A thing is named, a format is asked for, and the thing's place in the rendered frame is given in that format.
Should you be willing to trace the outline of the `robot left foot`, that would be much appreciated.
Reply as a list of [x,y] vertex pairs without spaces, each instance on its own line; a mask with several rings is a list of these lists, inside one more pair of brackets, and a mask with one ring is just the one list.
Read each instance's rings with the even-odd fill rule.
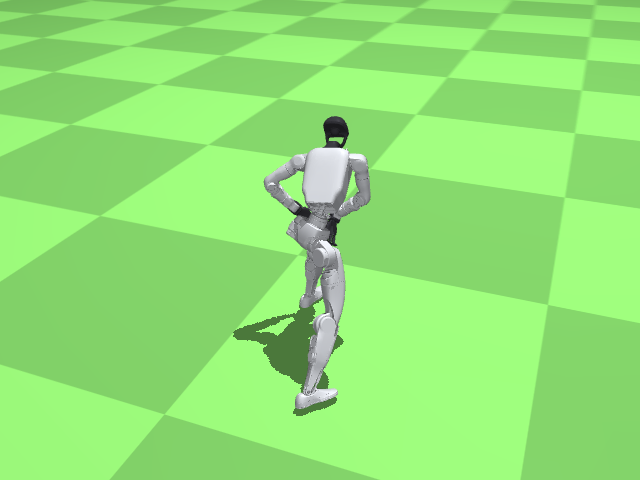
[[307,308],[310,305],[312,305],[312,303],[321,299],[322,297],[323,295],[322,295],[321,286],[318,286],[316,287],[315,294],[312,297],[309,297],[309,293],[307,293],[307,295],[306,294],[302,295],[302,297],[300,298],[300,307]]

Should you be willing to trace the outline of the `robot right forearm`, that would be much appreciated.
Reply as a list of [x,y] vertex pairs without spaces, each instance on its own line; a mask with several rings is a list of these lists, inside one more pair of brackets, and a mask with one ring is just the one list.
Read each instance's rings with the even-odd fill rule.
[[[353,196],[354,197],[354,196]],[[356,206],[353,202],[353,197],[349,198],[348,201],[343,202],[340,206],[337,213],[334,213],[334,217],[337,219],[341,219],[352,211],[357,211],[360,207]]]

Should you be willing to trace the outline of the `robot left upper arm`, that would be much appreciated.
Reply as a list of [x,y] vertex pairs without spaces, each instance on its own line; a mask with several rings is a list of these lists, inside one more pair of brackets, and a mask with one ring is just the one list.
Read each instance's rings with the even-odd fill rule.
[[297,171],[304,172],[307,154],[298,154],[291,158],[290,161],[276,169],[273,173],[264,179],[264,186],[267,192],[275,193],[279,189],[279,181],[288,179]]

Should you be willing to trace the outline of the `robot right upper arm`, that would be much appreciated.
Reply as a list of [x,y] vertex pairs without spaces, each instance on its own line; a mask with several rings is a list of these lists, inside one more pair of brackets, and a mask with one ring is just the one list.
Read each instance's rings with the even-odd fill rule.
[[351,169],[355,172],[355,181],[359,191],[353,197],[356,206],[365,206],[371,198],[368,162],[362,154],[349,154]]

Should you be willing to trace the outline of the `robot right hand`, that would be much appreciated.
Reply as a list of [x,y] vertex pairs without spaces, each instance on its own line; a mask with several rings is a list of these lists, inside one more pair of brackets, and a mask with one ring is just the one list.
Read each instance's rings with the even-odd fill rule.
[[337,233],[337,223],[340,222],[340,219],[335,218],[334,214],[329,215],[331,216],[331,218],[328,219],[329,221],[327,222],[326,228],[330,231],[330,236],[327,241],[331,246],[337,246],[337,244],[335,244],[335,235]]

